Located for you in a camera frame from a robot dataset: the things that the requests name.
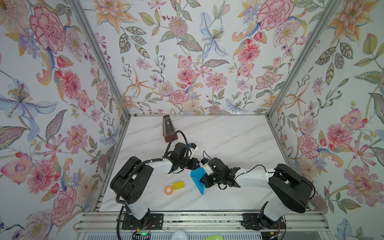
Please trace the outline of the blue square paper sheet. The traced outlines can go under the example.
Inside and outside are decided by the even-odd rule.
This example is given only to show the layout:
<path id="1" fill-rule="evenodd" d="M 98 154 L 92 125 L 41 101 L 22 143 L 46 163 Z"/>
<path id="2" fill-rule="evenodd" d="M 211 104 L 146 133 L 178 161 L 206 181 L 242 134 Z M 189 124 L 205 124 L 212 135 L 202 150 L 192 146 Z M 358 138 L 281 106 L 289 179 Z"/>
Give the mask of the blue square paper sheet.
<path id="1" fill-rule="evenodd" d="M 191 171 L 191 178 L 194 181 L 195 185 L 197 186 L 201 195 L 203 195 L 205 191 L 205 185 L 204 183 L 201 183 L 201 179 L 205 174 L 206 174 L 206 171 L 203 168 L 198 168 L 196 170 Z"/>

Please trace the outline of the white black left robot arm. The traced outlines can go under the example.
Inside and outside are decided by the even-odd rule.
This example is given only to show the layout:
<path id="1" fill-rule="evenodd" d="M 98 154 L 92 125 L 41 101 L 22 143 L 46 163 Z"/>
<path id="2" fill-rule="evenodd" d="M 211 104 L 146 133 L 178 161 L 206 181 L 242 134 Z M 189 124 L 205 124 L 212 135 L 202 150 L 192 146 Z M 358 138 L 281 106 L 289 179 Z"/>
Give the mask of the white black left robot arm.
<path id="1" fill-rule="evenodd" d="M 151 177 L 161 174 L 172 174 L 176 170 L 196 170 L 199 161 L 194 157 L 198 150 L 196 144 L 177 143 L 173 151 L 166 151 L 161 158 L 142 161 L 131 157 L 113 177 L 110 188 L 116 194 L 116 202 L 123 205 L 135 220 L 149 218 L 150 209 L 141 196 Z"/>

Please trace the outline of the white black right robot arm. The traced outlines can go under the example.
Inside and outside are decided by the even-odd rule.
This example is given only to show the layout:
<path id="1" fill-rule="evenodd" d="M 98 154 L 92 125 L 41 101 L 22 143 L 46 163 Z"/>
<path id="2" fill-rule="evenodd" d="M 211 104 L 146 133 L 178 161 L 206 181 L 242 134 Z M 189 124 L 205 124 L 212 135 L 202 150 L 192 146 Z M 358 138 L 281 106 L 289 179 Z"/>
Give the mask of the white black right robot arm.
<path id="1" fill-rule="evenodd" d="M 272 170 L 230 169 L 220 159 L 213 158 L 203 159 L 200 168 L 205 171 L 200 178 L 205 188 L 223 185 L 225 188 L 256 187 L 273 191 L 272 198 L 264 203 L 259 213 L 259 219 L 273 222 L 289 212 L 305 213 L 315 191 L 309 180 L 285 164 L 278 164 Z"/>

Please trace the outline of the yellow block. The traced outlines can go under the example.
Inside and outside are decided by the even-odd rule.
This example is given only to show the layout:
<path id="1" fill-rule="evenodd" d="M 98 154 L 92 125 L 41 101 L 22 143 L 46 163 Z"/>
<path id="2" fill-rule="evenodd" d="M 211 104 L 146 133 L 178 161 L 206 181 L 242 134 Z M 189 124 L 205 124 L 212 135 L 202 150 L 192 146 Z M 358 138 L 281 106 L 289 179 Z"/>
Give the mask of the yellow block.
<path id="1" fill-rule="evenodd" d="M 176 182 L 176 183 L 173 183 L 173 189 L 174 190 L 179 190 L 179 189 L 182 189 L 185 187 L 185 184 L 183 181 L 179 181 L 179 182 Z"/>

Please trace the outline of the brown wooden metronome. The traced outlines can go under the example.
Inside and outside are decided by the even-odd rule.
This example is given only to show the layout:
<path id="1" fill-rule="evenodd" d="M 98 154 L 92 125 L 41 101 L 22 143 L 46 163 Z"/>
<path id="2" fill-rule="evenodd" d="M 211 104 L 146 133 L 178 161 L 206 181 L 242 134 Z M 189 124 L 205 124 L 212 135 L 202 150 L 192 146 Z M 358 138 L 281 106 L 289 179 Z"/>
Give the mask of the brown wooden metronome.
<path id="1" fill-rule="evenodd" d="M 176 132 L 172 119 L 169 115 L 163 116 L 162 127 L 163 127 L 163 137 L 165 139 L 165 142 L 169 143 Z"/>

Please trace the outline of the orange tape roll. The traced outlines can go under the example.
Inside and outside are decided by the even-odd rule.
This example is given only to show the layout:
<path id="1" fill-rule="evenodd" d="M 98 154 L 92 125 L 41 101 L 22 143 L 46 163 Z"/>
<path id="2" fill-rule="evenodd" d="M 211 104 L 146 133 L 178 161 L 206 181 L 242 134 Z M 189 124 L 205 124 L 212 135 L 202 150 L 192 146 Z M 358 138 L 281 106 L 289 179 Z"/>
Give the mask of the orange tape roll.
<path id="1" fill-rule="evenodd" d="M 173 195 L 173 193 L 174 193 L 173 186 L 170 186 L 170 185 L 166 186 L 165 189 L 164 189 L 164 193 L 165 193 L 166 196 Z"/>

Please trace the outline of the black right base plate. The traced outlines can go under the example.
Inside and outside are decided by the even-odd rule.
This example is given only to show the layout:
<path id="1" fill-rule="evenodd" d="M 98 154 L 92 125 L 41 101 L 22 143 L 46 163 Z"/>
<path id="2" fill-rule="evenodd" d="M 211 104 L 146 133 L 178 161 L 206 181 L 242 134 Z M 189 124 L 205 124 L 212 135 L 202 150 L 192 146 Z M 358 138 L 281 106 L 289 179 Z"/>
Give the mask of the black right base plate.
<path id="1" fill-rule="evenodd" d="M 264 215 L 259 213 L 245 213 L 242 214 L 243 220 L 241 225 L 246 230 L 281 230 L 286 229 L 286 221 L 284 217 L 280 217 L 277 221 L 272 221 Z"/>

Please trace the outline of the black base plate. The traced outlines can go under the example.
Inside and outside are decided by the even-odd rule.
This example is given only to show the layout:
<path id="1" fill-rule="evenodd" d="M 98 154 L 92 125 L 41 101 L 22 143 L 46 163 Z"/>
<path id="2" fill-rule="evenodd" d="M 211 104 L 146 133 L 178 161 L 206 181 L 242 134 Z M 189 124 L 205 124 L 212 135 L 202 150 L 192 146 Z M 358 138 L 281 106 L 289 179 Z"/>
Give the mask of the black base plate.
<path id="1" fill-rule="evenodd" d="M 138 220 L 130 214 L 124 214 L 121 220 L 122 230 L 161 230 L 164 223 L 164 214 L 146 214 L 143 219 Z"/>
<path id="2" fill-rule="evenodd" d="M 281 230 L 286 229 L 286 221 L 284 217 L 280 217 L 277 221 L 272 221 L 264 215 L 259 213 L 245 213 L 242 214 L 243 220 L 241 225 L 246 230 Z"/>

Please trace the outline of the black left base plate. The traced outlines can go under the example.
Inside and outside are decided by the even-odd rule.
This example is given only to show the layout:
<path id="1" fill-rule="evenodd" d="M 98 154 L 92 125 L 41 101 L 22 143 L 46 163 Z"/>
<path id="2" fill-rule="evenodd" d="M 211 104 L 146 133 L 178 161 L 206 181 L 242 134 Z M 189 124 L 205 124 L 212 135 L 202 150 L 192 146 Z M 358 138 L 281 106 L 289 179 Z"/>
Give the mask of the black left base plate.
<path id="1" fill-rule="evenodd" d="M 161 230 L 164 223 L 164 214 L 146 214 L 143 219 L 138 220 L 130 214 L 124 214 L 121 220 L 122 230 Z"/>

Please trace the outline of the aluminium front rail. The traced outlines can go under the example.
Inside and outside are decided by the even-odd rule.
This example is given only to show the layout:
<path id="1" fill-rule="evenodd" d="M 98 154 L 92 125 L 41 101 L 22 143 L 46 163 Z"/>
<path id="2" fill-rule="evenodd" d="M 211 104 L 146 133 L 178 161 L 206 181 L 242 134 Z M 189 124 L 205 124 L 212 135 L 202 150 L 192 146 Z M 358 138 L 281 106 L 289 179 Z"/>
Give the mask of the aluminium front rail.
<path id="1" fill-rule="evenodd" d="M 156 212 L 162 214 L 162 228 L 147 227 L 151 232 L 247 232 L 243 223 L 246 212 Z M 83 214 L 74 225 L 76 233 L 111 232 L 117 228 L 117 212 L 93 212 Z M 288 213 L 282 217 L 276 230 L 288 232 L 326 232 L 328 222 L 320 212 L 304 214 Z"/>

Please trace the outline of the left back aluminium corner post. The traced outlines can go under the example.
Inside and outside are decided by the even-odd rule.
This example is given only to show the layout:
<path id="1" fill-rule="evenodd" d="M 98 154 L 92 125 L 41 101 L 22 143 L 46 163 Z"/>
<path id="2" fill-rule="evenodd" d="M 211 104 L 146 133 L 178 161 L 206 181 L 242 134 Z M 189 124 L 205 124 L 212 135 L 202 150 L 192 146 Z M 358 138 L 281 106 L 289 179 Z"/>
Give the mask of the left back aluminium corner post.
<path id="1" fill-rule="evenodd" d="M 114 79 L 113 73 L 111 71 L 111 68 L 108 65 L 107 60 L 104 58 L 102 48 L 99 45 L 99 42 L 97 41 L 96 35 L 92 29 L 92 26 L 90 25 L 85 10 L 83 9 L 80 1 L 74 1 L 69 0 L 69 5 L 73 9 L 73 12 L 75 13 L 75 16 L 80 23 L 80 26 L 84 28 L 86 38 L 90 44 L 91 49 L 95 53 L 95 58 L 98 61 L 100 68 L 102 69 L 103 73 L 106 76 L 107 82 L 110 84 L 110 87 L 112 89 L 113 94 L 116 97 L 116 100 L 118 102 L 118 105 L 120 107 L 120 110 L 122 114 L 127 118 L 130 119 L 130 113 L 129 110 L 126 107 L 126 104 L 123 100 L 123 97 L 118 89 L 117 83 Z"/>

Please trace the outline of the aluminium corner post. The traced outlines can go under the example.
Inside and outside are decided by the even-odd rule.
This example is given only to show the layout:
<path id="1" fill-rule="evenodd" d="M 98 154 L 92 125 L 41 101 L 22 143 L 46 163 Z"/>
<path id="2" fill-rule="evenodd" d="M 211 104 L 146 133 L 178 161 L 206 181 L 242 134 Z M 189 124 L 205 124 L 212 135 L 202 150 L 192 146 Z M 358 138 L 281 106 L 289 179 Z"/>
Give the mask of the aluminium corner post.
<path id="1" fill-rule="evenodd" d="M 279 93 L 277 94 L 277 97 L 268 111 L 267 114 L 265 114 L 265 117 L 267 120 L 271 120 L 273 115 L 277 113 L 278 108 L 282 101 L 285 98 L 285 95 L 287 94 L 288 90 L 290 89 L 292 83 L 296 79 L 296 76 L 300 72 L 301 68 L 305 65 L 306 60 L 310 56 L 311 52 L 314 50 L 315 45 L 317 44 L 317 41 L 319 40 L 321 34 L 326 29 L 326 25 L 331 20 L 331 17 L 334 15 L 334 12 L 336 11 L 339 3 L 336 0 L 328 1 L 327 5 L 325 6 L 323 13 L 321 14 L 318 22 L 316 23 L 312 35 L 305 44 L 303 50 L 300 52 L 297 62 L 294 64 L 292 71 L 289 73 L 286 81 L 284 82 L 282 88 L 280 89 Z"/>
<path id="2" fill-rule="evenodd" d="M 111 68 L 108 65 L 107 60 L 104 58 L 102 48 L 99 45 L 99 42 L 97 41 L 96 35 L 92 29 L 92 26 L 90 25 L 85 10 L 83 9 L 80 1 L 74 1 L 69 0 L 69 5 L 73 9 L 73 12 L 75 13 L 75 16 L 80 23 L 80 26 L 84 28 L 86 38 L 90 44 L 91 49 L 95 53 L 95 58 L 98 61 L 100 68 L 102 69 L 103 73 L 106 76 L 107 82 L 110 84 L 110 87 L 112 89 L 113 94 L 116 97 L 116 100 L 118 102 L 118 105 L 120 107 L 120 110 L 122 114 L 127 118 L 130 119 L 130 113 L 129 110 L 126 107 L 126 104 L 123 100 L 123 97 L 118 89 L 117 83 L 114 79 L 113 73 L 111 71 Z"/>

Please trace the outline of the right back aluminium corner post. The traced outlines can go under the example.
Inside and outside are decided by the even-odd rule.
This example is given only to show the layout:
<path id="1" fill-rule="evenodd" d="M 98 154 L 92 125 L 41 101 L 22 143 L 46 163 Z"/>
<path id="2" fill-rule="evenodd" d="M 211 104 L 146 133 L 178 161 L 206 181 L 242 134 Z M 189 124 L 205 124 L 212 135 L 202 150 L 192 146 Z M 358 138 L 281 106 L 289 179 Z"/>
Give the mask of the right back aluminium corner post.
<path id="1" fill-rule="evenodd" d="M 321 14 L 318 22 L 316 23 L 312 35 L 305 44 L 303 50 L 300 52 L 297 62 L 294 64 L 292 71 L 289 73 L 286 81 L 284 82 L 282 88 L 280 89 L 279 93 L 277 94 L 277 97 L 268 111 L 267 114 L 265 114 L 265 117 L 267 120 L 271 120 L 273 115 L 277 113 L 278 108 L 282 101 L 285 98 L 285 95 L 287 94 L 288 90 L 290 89 L 292 83 L 296 79 L 296 76 L 300 72 L 301 68 L 305 65 L 306 60 L 310 56 L 311 52 L 314 50 L 315 45 L 317 44 L 317 41 L 319 40 L 321 34 L 326 29 L 326 25 L 331 20 L 331 17 L 334 15 L 334 12 L 336 11 L 339 3 L 336 0 L 328 1 L 327 5 L 325 6 L 323 13 Z"/>

